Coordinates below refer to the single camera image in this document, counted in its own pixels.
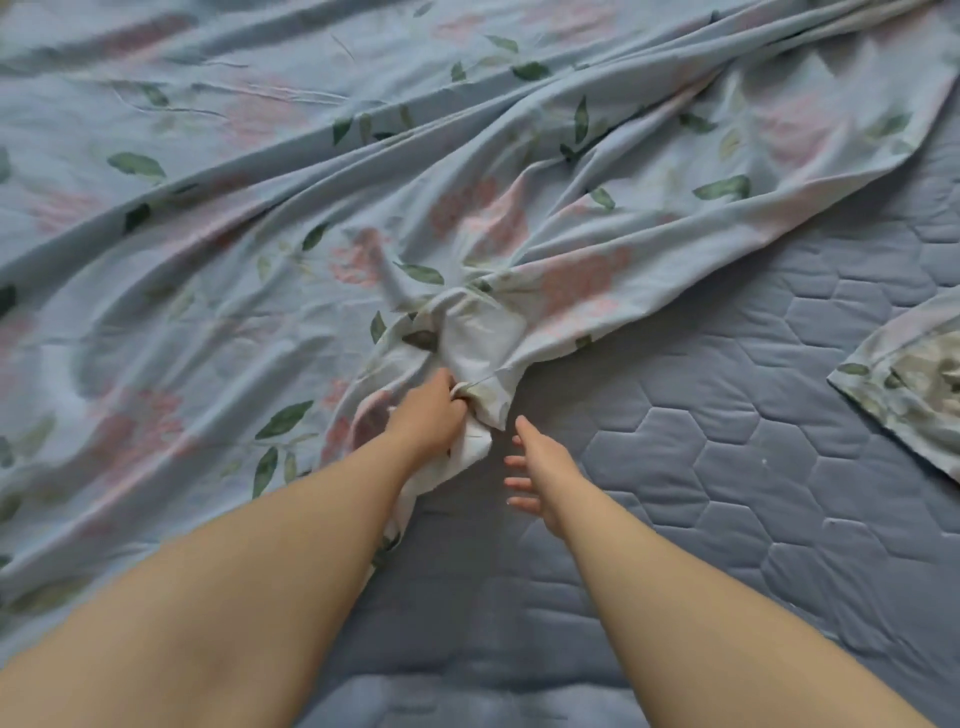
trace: right arm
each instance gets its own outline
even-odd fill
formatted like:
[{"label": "right arm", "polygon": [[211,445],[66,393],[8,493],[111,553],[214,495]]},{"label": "right arm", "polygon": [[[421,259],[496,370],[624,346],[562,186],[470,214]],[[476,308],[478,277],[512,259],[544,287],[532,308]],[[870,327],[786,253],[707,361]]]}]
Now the right arm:
[{"label": "right arm", "polygon": [[543,516],[576,560],[655,728],[932,728],[899,695],[774,601],[688,554],[586,480],[526,418],[508,502]]}]

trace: hexagon quilting pattern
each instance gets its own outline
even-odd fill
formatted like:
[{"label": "hexagon quilting pattern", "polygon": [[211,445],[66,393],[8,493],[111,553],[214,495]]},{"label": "hexagon quilting pattern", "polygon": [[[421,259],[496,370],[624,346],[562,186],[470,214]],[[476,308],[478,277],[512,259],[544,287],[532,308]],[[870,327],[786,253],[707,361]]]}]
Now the hexagon quilting pattern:
[{"label": "hexagon quilting pattern", "polygon": [[[539,365],[523,412],[683,548],[960,725],[960,487],[827,384],[960,283],[956,94],[917,158],[646,321]],[[306,725],[644,724],[569,554],[509,513],[498,438],[424,498]]]}]

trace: pink flower print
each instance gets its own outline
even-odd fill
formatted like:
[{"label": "pink flower print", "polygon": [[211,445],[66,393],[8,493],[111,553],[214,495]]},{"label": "pink flower print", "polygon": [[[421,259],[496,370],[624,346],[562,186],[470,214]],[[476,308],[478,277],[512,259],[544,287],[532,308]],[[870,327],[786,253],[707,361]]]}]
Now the pink flower print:
[{"label": "pink flower print", "polygon": [[231,151],[269,144],[282,130],[303,123],[305,116],[290,100],[281,79],[254,82],[244,78],[239,85],[234,100],[224,109]]},{"label": "pink flower print", "polygon": [[41,232],[56,235],[80,224],[105,207],[100,198],[94,195],[52,190],[30,207],[30,215]]},{"label": "pink flower print", "polygon": [[163,250],[172,255],[203,243],[217,251],[229,250],[252,224],[236,223],[249,217],[247,210],[257,202],[252,187],[246,175],[234,175],[211,183],[199,199],[185,194],[182,209],[163,222]]},{"label": "pink flower print", "polygon": [[609,296],[597,296],[545,320],[538,330],[551,341],[574,339],[589,333],[609,319],[620,304]]},{"label": "pink flower print", "polygon": [[473,35],[473,29],[483,22],[483,16],[467,12],[453,20],[448,20],[433,28],[433,37],[449,40],[457,45],[467,45]]},{"label": "pink flower print", "polygon": [[731,22],[733,31],[735,33],[742,33],[752,30],[753,28],[768,25],[781,18],[782,14],[779,13],[776,8],[767,4],[758,4],[738,12],[731,18]]},{"label": "pink flower print", "polygon": [[361,229],[346,248],[330,251],[330,273],[341,283],[371,288],[381,279],[383,236],[376,228]]},{"label": "pink flower print", "polygon": [[178,407],[179,397],[149,389],[110,390],[97,401],[91,415],[106,415],[97,417],[89,454],[109,489],[128,484],[132,474],[161,454],[179,456],[192,449],[176,417]]},{"label": "pink flower print", "polygon": [[334,409],[340,403],[340,400],[344,398],[344,394],[347,393],[349,386],[349,379],[334,379],[330,382],[329,387],[327,387],[326,397],[321,401],[321,404],[326,409]]},{"label": "pink flower print", "polygon": [[609,292],[613,283],[611,263],[599,253],[576,257],[559,255],[549,261],[541,284],[544,314],[553,316]]},{"label": "pink flower print", "polygon": [[481,258],[508,255],[527,239],[527,216],[523,211],[523,178],[518,177],[500,197],[492,178],[481,180],[475,197],[481,209],[464,219],[464,227],[481,236],[476,252]]},{"label": "pink flower print", "polygon": [[827,111],[828,98],[807,93],[755,111],[757,125],[771,158],[792,170],[800,170],[827,146],[837,119]]},{"label": "pink flower print", "polygon": [[430,208],[430,227],[437,239],[445,239],[460,225],[470,204],[471,191],[467,187],[441,195],[437,203]]},{"label": "pink flower print", "polygon": [[362,448],[387,428],[392,398],[389,389],[381,389],[360,402],[357,413],[353,416],[351,450]]},{"label": "pink flower print", "polygon": [[544,0],[528,10],[520,22],[545,23],[560,42],[579,45],[613,36],[618,13],[616,3],[603,0]]},{"label": "pink flower print", "polygon": [[320,453],[320,461],[323,465],[333,462],[347,444],[347,438],[350,435],[350,420],[346,417],[338,418],[330,429],[326,432],[324,450]]},{"label": "pink flower print", "polygon": [[[876,11],[882,12],[883,8],[876,8]],[[885,20],[879,25],[870,28],[867,33],[877,43],[882,46],[888,46],[898,43],[900,40],[908,41],[914,31],[922,33],[924,25],[934,22],[935,15],[930,7],[921,7],[907,12],[900,17]]]},{"label": "pink flower print", "polygon": [[139,54],[162,40],[185,31],[194,18],[183,12],[169,12],[129,28],[112,31],[101,40],[104,53],[111,59],[122,59]]}]

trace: light blue sheet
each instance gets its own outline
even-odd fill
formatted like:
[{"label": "light blue sheet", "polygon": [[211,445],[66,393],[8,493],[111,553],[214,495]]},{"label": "light blue sheet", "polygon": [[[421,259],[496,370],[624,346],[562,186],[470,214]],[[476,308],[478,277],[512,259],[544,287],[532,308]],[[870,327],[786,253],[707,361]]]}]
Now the light blue sheet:
[{"label": "light blue sheet", "polygon": [[12,5],[0,656],[440,363],[503,426],[531,363],[907,159],[957,72],[923,2],[737,10]]}]

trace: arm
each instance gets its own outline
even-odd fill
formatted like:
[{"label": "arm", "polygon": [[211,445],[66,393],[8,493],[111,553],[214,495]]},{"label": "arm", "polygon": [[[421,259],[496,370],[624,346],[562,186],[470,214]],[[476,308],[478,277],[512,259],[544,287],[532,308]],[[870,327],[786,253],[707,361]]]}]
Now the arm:
[{"label": "arm", "polygon": [[0,672],[34,728],[273,728],[297,717],[406,479],[467,406],[440,370],[387,431],[318,473],[163,546]]},{"label": "arm", "polygon": [[580,475],[525,418],[507,465],[566,541],[613,650],[657,728],[776,725],[932,728],[853,657],[720,570],[659,536]]}]

